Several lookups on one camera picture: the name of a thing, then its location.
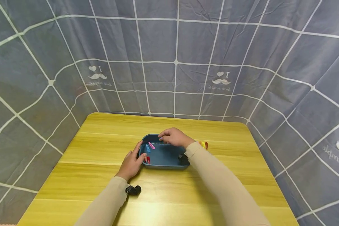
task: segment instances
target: black binder clip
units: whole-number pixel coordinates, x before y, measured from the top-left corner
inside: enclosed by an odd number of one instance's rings
[[[137,185],[136,187],[133,187],[132,185],[129,185],[126,189],[125,189],[125,193],[127,195],[139,195],[139,193],[141,193],[142,189],[141,186]]]
[[[190,162],[188,161],[188,157],[186,155],[179,155],[178,156],[178,160],[180,161],[180,165],[182,166],[186,166],[189,165]]]

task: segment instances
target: blue hair clip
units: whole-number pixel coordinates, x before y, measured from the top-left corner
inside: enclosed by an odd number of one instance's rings
[[[148,153],[151,152],[151,150],[150,150],[149,147],[148,147],[148,144],[146,144],[146,149],[147,149],[147,152],[148,152]]]

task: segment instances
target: mustache print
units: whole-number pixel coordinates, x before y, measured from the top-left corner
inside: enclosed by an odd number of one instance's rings
[[[107,76],[104,76],[102,73],[100,73],[100,74],[93,74],[92,76],[89,76],[89,78],[91,78],[91,79],[98,79],[98,78],[107,79]]]
[[[212,81],[212,83],[213,83],[213,84],[220,84],[220,83],[222,83],[222,84],[224,84],[224,85],[228,85],[228,84],[230,84],[231,82],[228,82],[226,79],[221,79],[221,78],[219,78],[219,79],[216,79],[215,81]]]

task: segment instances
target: wood grain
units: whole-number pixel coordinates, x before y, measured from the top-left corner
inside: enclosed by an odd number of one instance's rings
[[[241,123],[93,113],[70,143],[18,226],[73,225],[149,133],[177,127],[241,180],[272,225],[298,225],[249,130]],[[143,168],[115,225],[224,225],[221,209],[198,173]]]

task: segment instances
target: beige long sleeve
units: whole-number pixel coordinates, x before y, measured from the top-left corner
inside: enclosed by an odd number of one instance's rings
[[[220,160],[198,142],[191,143],[185,154],[207,188],[217,198],[227,225],[270,225],[241,181]]]
[[[217,198],[227,225],[268,226],[266,219],[251,195],[238,178],[199,143],[186,148],[191,165],[198,171],[203,182]],[[126,180],[115,176],[107,187],[89,205],[75,226],[112,225],[119,208],[124,204],[129,186]]]
[[[127,199],[127,181],[119,176],[113,177],[106,188],[95,198],[74,226],[110,226],[119,208]]]

